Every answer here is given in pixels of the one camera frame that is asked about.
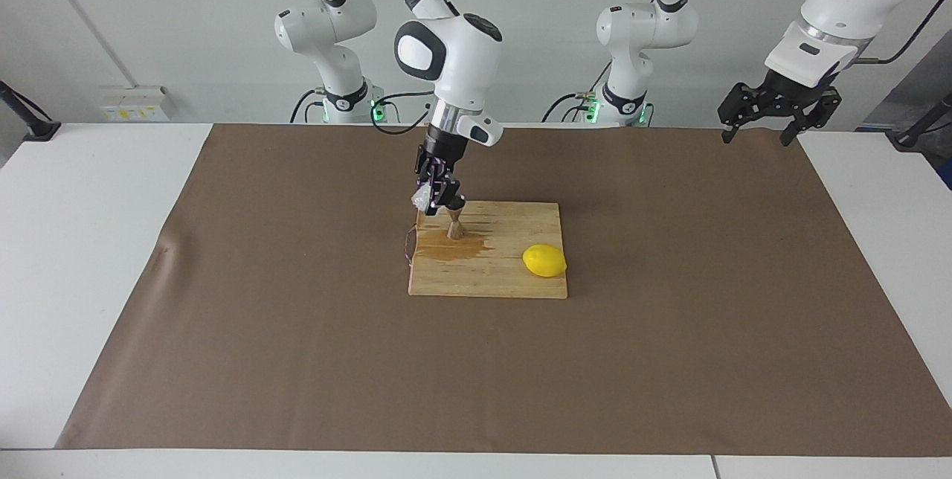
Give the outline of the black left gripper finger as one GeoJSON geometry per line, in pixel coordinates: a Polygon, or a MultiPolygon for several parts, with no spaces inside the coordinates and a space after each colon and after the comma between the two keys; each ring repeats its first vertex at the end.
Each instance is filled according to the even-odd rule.
{"type": "Polygon", "coordinates": [[[768,87],[736,83],[718,106],[718,120],[724,127],[721,131],[723,143],[730,144],[745,124],[762,119],[764,107],[770,104],[771,90],[768,87]]]}
{"type": "Polygon", "coordinates": [[[824,89],[813,103],[806,106],[804,102],[783,100],[783,110],[792,117],[792,121],[782,130],[779,141],[783,147],[788,147],[795,138],[807,129],[822,129],[829,122],[840,103],[837,89],[824,89]]]}

